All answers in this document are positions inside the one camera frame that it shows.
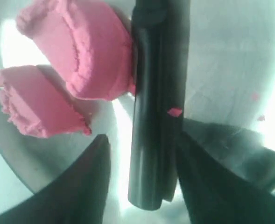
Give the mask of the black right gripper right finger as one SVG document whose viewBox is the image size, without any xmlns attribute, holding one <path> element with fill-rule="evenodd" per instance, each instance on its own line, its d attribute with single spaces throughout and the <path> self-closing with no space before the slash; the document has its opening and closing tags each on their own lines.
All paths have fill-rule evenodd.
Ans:
<svg viewBox="0 0 275 224">
<path fill-rule="evenodd" d="M 193 224 L 275 224 L 275 151 L 262 135 L 184 119 L 176 168 Z"/>
</svg>

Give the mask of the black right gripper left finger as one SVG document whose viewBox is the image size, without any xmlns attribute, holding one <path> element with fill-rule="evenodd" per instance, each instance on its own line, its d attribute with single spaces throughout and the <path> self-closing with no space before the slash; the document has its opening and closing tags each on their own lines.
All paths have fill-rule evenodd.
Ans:
<svg viewBox="0 0 275 224">
<path fill-rule="evenodd" d="M 110 173 L 110 143 L 101 134 L 51 184 L 1 214 L 0 224 L 100 224 Z"/>
</svg>

